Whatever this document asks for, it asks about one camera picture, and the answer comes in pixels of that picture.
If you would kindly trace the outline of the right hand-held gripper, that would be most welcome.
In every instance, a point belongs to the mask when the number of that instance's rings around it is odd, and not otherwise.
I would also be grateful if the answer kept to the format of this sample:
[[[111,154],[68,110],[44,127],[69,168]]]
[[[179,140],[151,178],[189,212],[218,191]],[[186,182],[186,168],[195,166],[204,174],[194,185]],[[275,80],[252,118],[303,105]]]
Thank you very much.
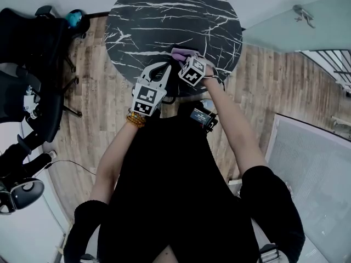
[[[205,76],[206,63],[201,59],[191,56],[179,71],[178,76],[191,86],[196,86]]]

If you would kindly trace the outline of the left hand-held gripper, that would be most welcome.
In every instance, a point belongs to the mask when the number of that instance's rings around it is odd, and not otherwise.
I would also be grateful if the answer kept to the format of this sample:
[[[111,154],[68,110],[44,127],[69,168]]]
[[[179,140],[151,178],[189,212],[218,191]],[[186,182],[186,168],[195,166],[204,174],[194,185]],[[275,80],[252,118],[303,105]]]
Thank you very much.
[[[144,68],[132,92],[132,111],[143,116],[154,113],[167,94],[166,85],[171,70],[168,62],[156,62]]]

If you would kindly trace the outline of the purple cloth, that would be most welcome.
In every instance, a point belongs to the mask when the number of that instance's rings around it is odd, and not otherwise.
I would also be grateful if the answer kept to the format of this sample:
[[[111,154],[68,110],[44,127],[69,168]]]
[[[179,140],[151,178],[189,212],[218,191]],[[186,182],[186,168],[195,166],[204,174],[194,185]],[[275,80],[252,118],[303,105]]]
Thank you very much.
[[[191,50],[191,49],[184,49],[184,48],[172,48],[171,50],[171,57],[174,60],[185,62],[187,58],[190,58],[192,56],[195,56],[199,54],[198,51],[196,50]]]

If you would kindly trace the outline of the person's left forearm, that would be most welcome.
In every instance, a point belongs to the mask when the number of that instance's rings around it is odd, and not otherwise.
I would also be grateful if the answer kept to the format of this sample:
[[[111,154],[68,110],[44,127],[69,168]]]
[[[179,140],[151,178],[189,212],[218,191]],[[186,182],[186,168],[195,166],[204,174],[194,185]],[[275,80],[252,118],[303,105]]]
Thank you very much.
[[[109,203],[120,175],[124,157],[137,131],[138,127],[126,122],[116,134],[98,164],[89,200]]]

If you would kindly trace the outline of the person's right forearm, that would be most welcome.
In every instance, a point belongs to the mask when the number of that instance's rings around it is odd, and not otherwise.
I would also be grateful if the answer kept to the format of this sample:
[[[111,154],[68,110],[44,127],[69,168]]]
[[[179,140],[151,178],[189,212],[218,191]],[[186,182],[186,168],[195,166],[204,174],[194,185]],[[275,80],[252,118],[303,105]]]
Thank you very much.
[[[212,67],[207,65],[203,83],[217,110],[219,121],[234,153],[240,174],[243,175],[247,170],[256,166],[266,166],[267,162],[259,148],[250,122],[239,106],[220,87],[213,75]]]

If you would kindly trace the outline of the black battery pack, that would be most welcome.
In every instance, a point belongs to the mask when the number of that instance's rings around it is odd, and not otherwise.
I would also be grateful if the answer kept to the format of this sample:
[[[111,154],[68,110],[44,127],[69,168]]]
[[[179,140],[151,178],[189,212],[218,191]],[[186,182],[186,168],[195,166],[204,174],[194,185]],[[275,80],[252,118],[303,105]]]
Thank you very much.
[[[205,131],[206,134],[212,132],[213,128],[218,123],[217,114],[205,108],[194,108],[190,118],[197,121],[198,125]]]

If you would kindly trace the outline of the teal round object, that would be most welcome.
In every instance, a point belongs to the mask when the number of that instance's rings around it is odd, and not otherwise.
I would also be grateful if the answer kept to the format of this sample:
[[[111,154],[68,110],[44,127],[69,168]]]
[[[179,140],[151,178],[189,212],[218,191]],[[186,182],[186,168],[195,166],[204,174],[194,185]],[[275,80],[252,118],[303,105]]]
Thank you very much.
[[[82,16],[82,11],[78,9],[69,12],[65,17],[68,23],[68,28],[77,27],[77,25],[81,22]]]

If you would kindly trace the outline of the person's black clothing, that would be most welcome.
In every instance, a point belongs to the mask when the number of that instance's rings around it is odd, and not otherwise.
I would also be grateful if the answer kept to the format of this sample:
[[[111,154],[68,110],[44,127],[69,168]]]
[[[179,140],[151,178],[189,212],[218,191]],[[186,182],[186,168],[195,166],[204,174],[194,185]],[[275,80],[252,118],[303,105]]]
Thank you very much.
[[[95,231],[100,263],[152,263],[167,247],[178,263],[257,263],[253,224],[288,263],[297,263],[305,242],[286,184],[256,166],[234,196],[188,116],[154,117],[138,128],[109,203],[88,200],[74,218],[65,263],[80,263]]]

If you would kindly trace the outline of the frosted glass door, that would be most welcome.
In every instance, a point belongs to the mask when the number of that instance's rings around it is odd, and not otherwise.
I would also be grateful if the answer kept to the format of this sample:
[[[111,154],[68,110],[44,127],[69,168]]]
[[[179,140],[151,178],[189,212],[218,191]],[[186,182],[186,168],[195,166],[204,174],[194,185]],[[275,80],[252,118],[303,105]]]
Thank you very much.
[[[246,44],[290,53],[305,50],[351,50],[351,0],[319,0],[301,5],[314,17],[296,22],[298,15],[290,9],[266,19],[242,33]]]

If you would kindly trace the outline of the white black device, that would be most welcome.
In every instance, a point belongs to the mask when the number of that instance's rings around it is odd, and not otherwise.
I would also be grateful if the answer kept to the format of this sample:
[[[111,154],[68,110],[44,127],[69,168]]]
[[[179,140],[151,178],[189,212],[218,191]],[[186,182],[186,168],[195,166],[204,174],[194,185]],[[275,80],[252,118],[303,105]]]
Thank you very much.
[[[40,99],[40,96],[34,92],[29,85],[26,89],[26,94],[24,95],[23,109],[29,113],[32,119],[36,119],[39,116],[38,105]]]

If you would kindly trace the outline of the black office chair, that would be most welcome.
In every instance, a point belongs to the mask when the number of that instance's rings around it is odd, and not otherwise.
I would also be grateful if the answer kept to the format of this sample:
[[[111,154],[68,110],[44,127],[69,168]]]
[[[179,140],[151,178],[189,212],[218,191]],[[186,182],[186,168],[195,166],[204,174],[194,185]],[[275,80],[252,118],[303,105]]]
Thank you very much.
[[[64,105],[64,95],[73,84],[79,84],[77,77],[63,88],[58,88],[53,81],[41,81],[22,67],[16,68],[15,76],[0,71],[0,124],[26,121],[38,140],[37,146],[45,141],[52,142],[60,128],[64,111],[82,117],[82,112]],[[32,119],[23,109],[23,99],[29,85],[41,98],[36,119]]]
[[[76,66],[68,55],[75,38],[84,39],[90,19],[82,11],[81,22],[68,28],[67,20],[56,16],[51,5],[37,9],[34,17],[4,8],[0,11],[0,64],[12,63],[42,75],[56,70],[66,61],[73,73]]]

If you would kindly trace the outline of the black railing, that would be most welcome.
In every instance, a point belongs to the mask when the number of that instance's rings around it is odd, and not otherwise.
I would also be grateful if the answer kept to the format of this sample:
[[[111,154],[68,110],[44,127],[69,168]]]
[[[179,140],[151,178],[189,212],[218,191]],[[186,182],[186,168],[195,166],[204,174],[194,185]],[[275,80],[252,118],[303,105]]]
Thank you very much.
[[[326,71],[351,97],[351,50],[324,49],[300,51]]]

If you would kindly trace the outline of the white-framed frosted glass panel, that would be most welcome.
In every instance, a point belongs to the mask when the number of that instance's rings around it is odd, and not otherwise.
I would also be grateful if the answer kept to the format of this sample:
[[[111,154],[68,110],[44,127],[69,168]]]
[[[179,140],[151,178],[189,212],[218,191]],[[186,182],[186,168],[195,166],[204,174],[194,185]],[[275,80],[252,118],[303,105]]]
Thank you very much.
[[[292,188],[306,236],[299,263],[351,263],[351,142],[276,114],[266,152]]]

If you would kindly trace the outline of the grey black machine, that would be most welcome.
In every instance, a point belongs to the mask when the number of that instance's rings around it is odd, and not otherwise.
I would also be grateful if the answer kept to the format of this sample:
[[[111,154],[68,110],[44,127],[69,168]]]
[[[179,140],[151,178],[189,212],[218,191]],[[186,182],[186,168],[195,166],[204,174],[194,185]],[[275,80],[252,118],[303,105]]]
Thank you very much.
[[[0,215],[10,215],[30,206],[43,192],[44,183],[39,179],[26,178],[10,186],[0,181]]]

